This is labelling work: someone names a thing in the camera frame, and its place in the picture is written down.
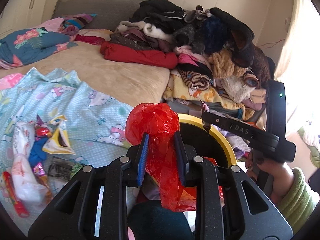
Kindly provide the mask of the right hand painted nails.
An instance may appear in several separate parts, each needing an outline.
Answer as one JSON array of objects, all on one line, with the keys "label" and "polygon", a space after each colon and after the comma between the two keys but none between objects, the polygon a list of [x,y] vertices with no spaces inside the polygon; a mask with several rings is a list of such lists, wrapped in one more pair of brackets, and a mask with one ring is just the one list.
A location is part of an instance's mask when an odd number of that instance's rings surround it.
[{"label": "right hand painted nails", "polygon": [[261,171],[264,171],[274,177],[270,200],[277,205],[290,191],[295,175],[287,163],[278,163],[272,159],[256,157],[256,165]]}]

